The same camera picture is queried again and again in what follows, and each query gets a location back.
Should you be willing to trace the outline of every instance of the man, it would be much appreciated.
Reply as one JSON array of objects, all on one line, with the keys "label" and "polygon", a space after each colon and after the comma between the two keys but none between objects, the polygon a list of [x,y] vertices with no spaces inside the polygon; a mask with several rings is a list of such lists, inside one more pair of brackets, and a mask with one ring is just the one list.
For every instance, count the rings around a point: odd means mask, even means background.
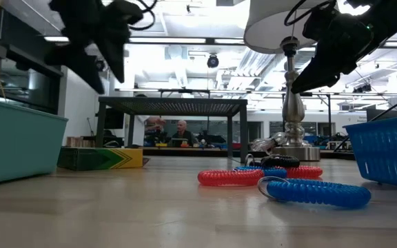
[{"label": "man", "polygon": [[[138,94],[136,97],[147,97],[144,94]],[[145,124],[156,124],[157,127],[166,124],[166,121],[157,116],[135,116],[134,117],[134,131],[132,137],[133,145],[143,146],[143,139],[145,138]]]},{"label": "man", "polygon": [[178,121],[177,123],[177,133],[175,133],[172,138],[185,138],[187,139],[187,144],[189,146],[193,146],[194,144],[197,144],[198,141],[196,139],[196,137],[194,137],[194,135],[186,130],[186,121]]}]

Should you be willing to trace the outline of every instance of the silver lamp base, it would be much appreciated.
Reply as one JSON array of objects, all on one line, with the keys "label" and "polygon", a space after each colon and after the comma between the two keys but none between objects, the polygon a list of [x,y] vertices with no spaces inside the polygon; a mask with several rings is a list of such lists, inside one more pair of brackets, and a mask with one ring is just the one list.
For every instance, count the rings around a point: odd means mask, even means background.
[{"label": "silver lamp base", "polygon": [[319,147],[276,147],[274,154],[294,156],[300,161],[319,161]]}]

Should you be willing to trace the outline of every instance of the ceiling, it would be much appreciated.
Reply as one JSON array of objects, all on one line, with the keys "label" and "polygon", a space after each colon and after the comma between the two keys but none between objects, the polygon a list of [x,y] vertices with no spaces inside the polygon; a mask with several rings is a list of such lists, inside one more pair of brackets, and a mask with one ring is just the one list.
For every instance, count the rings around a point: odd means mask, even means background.
[{"label": "ceiling", "polygon": [[[63,24],[58,14],[49,9],[48,2],[49,0],[5,0],[3,7],[44,36],[60,36],[59,30],[63,28]],[[132,36],[241,38],[249,15],[249,4],[249,0],[227,7],[217,6],[216,0],[160,1],[154,9],[154,26],[149,30],[133,32]],[[145,26],[151,21],[151,16],[148,15],[138,25]],[[391,39],[397,40],[397,34]],[[127,44],[125,49],[129,51],[129,57],[125,59],[125,71],[134,75],[134,82],[141,89],[186,87],[279,91],[285,86],[285,57],[282,54],[259,54],[244,45]],[[217,55],[220,61],[217,68],[207,67],[210,54]],[[296,69],[304,69],[313,55],[314,49],[311,48],[299,51],[296,56]],[[316,91],[352,92],[354,87],[364,83],[371,83],[374,92],[397,90],[396,87],[389,87],[394,84],[394,78],[396,79],[397,49],[376,50],[363,58],[358,65],[356,71],[342,75],[333,88]],[[246,98],[250,100],[250,107],[256,109],[281,108],[281,99],[268,99],[265,96],[267,95],[212,95],[218,98]],[[383,99],[374,100],[375,103],[380,103]],[[334,109],[339,110],[340,104],[355,104],[359,101],[360,97],[350,96],[347,99],[333,100],[332,103],[335,105]],[[318,98],[305,99],[305,104],[316,110],[327,108]]]}]

